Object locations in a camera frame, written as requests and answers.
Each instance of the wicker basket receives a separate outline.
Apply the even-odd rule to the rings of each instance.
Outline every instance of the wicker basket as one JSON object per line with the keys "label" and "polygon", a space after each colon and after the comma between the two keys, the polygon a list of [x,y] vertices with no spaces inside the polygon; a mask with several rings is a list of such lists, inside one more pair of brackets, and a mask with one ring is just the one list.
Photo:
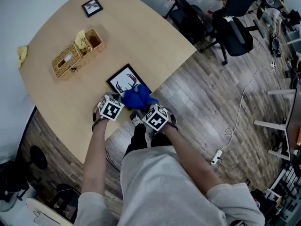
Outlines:
{"label": "wicker basket", "polygon": [[70,78],[74,72],[77,72],[105,49],[104,42],[95,29],[89,30],[85,35],[88,52],[79,49],[75,43],[72,43],[52,61],[52,67],[58,79]]}
{"label": "wicker basket", "polygon": [[59,56],[52,61],[52,68],[55,76],[59,79],[81,60],[81,56],[75,44],[69,45]]}

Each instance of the wooden floor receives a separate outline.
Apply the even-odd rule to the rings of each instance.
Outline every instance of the wooden floor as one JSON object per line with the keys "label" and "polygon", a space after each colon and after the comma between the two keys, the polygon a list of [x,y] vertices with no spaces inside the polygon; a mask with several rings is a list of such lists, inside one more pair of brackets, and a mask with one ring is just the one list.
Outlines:
{"label": "wooden floor", "polygon": [[[245,16],[251,26],[252,15]],[[258,38],[258,32],[251,32]],[[267,66],[276,62],[276,71],[268,74],[260,70],[246,89],[238,118],[238,126],[231,144],[225,148],[222,164],[217,174],[225,183],[251,181],[251,188],[268,187],[278,174],[281,161],[267,153],[272,146],[272,129],[253,124],[254,120],[281,123],[288,114],[288,101],[281,95],[268,96],[267,90],[288,89],[289,80],[284,78],[285,58],[290,53],[281,36],[283,56],[273,58],[268,50],[267,41],[261,40],[262,55]],[[229,63],[222,66],[222,51],[219,45],[207,50],[204,54],[193,54],[164,84],[153,93],[163,106],[172,109],[178,119],[180,133],[203,156],[211,160],[216,150],[225,146],[230,137],[225,130],[234,128],[239,109],[239,101],[246,84],[254,73],[262,68],[263,62],[257,40],[253,41],[254,49],[239,57],[228,56]],[[133,135],[134,127],[126,122],[106,141],[107,149],[120,168],[120,161]],[[29,160],[31,145],[38,145],[48,160],[47,174],[56,171],[64,183],[78,190],[82,182],[82,164],[66,149],[37,111],[29,125],[22,146],[22,153]],[[41,182],[34,182],[42,190],[39,198],[43,201],[52,199],[55,185],[61,183],[56,173],[42,175],[32,165],[32,173]],[[105,198],[107,205],[118,217],[122,210],[122,193],[120,175],[108,164]]]}

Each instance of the grey shirt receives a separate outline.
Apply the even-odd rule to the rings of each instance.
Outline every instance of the grey shirt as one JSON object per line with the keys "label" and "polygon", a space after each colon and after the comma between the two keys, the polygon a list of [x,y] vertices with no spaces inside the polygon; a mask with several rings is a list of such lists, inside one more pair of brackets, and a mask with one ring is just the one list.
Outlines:
{"label": "grey shirt", "polygon": [[225,226],[234,220],[264,225],[246,184],[217,185],[203,195],[172,146],[130,152],[120,176],[124,205],[119,221],[103,196],[87,192],[79,197],[75,226]]}

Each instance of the blue cloth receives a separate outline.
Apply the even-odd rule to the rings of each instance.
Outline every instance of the blue cloth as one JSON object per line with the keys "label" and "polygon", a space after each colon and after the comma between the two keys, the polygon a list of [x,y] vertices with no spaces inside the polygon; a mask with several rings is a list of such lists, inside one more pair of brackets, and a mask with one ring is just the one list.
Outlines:
{"label": "blue cloth", "polygon": [[123,96],[123,103],[135,110],[144,110],[148,105],[159,104],[158,100],[150,97],[149,89],[144,85],[136,85],[127,90]]}

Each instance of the shoe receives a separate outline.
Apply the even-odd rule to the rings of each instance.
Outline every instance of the shoe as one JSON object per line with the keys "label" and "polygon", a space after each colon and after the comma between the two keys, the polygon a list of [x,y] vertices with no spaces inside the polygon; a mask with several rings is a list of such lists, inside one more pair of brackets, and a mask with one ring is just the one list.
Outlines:
{"label": "shoe", "polygon": [[135,127],[138,126],[139,124],[143,124],[143,121],[140,119],[136,111],[130,115],[130,118]]}

